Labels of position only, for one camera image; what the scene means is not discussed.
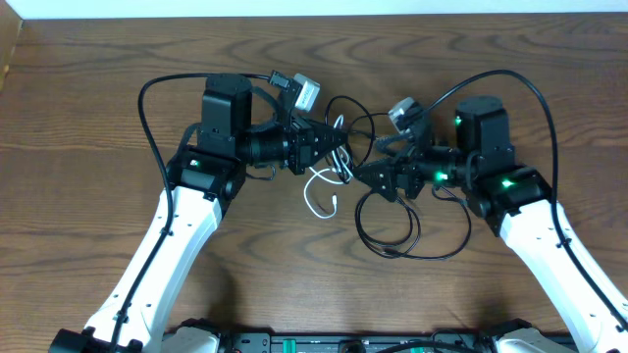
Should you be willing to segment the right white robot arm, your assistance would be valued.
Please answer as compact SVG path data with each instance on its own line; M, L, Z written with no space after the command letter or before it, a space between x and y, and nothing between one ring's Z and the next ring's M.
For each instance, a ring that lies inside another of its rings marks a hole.
M430 183L458 187L462 205L528 267L581 352L627 349L627 300L571 227L556 187L515 159L509 118L494 96L475 96L455 109L454 148L438 146L425 108L405 98L388 116L406 148L355 169L355 177L393 201L414 199Z

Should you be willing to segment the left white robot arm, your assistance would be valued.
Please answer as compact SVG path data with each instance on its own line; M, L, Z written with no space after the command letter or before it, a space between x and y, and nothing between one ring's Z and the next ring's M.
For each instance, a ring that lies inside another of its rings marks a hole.
M272 97L253 74L206 74L201 120L183 133L169 162L152 223L120 281L80 332L61 329L52 352L220 352L221 339L195 325L166 332L189 270L218 229L247 169L302 175L347 141L338 128L306 118L320 91L302 75L273 72Z

